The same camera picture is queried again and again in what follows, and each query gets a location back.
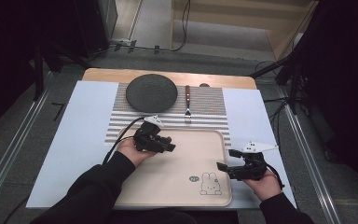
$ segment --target black sleeve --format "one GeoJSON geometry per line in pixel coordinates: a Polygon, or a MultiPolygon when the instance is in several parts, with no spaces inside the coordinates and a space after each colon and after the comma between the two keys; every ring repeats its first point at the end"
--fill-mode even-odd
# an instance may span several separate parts
{"type": "Polygon", "coordinates": [[[283,193],[262,202],[260,209],[267,224],[313,224],[312,219],[296,210],[283,193]]]}
{"type": "Polygon", "coordinates": [[[65,197],[31,223],[105,222],[123,182],[134,170],[133,163],[116,151],[107,164],[96,165],[81,175],[65,197]]]}

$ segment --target wooden tray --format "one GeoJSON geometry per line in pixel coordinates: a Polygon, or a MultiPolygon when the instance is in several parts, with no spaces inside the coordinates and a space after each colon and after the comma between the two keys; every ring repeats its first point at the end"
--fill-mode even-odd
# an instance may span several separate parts
{"type": "MultiPolygon", "coordinates": [[[[136,129],[129,129],[131,136],[136,129]]],[[[230,180],[217,170],[227,163],[223,136],[218,131],[163,129],[173,152],[144,161],[124,182],[120,206],[225,206],[231,202],[230,180]]]]}

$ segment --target cartoon rabbit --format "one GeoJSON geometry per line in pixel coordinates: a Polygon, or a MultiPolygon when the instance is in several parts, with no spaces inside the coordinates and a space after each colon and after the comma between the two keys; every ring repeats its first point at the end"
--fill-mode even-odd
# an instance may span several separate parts
{"type": "Polygon", "coordinates": [[[203,173],[201,195],[221,195],[220,184],[215,173],[203,173]]]}

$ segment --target white table surface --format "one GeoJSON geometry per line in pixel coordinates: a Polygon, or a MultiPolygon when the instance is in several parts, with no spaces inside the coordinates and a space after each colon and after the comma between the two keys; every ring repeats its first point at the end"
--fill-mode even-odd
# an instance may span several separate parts
{"type": "MultiPolygon", "coordinates": [[[[117,87],[118,83],[115,82],[77,82],[34,184],[27,208],[51,207],[66,194],[81,174],[93,165],[102,163],[110,149],[104,139],[117,87]]],[[[241,149],[250,141],[276,145],[260,91],[223,89],[223,94],[231,148],[241,149]]],[[[296,206],[279,150],[273,149],[263,154],[266,162],[279,172],[286,186],[283,192],[296,206]]],[[[227,160],[228,165],[244,165],[240,159],[227,156],[227,160]]],[[[258,208],[260,201],[243,182],[231,180],[231,191],[231,203],[215,209],[258,208]]]]}

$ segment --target hand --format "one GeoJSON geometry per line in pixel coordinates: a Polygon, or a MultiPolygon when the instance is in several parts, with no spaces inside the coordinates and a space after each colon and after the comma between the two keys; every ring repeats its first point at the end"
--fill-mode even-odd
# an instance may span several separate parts
{"type": "Polygon", "coordinates": [[[126,156],[137,167],[147,158],[156,155],[156,152],[138,151],[133,144],[133,139],[125,139],[118,144],[117,151],[126,156]]]}
{"type": "Polygon", "coordinates": [[[251,187],[261,202],[282,193],[278,183],[278,177],[270,170],[267,170],[260,180],[246,179],[242,181],[251,187]]]}

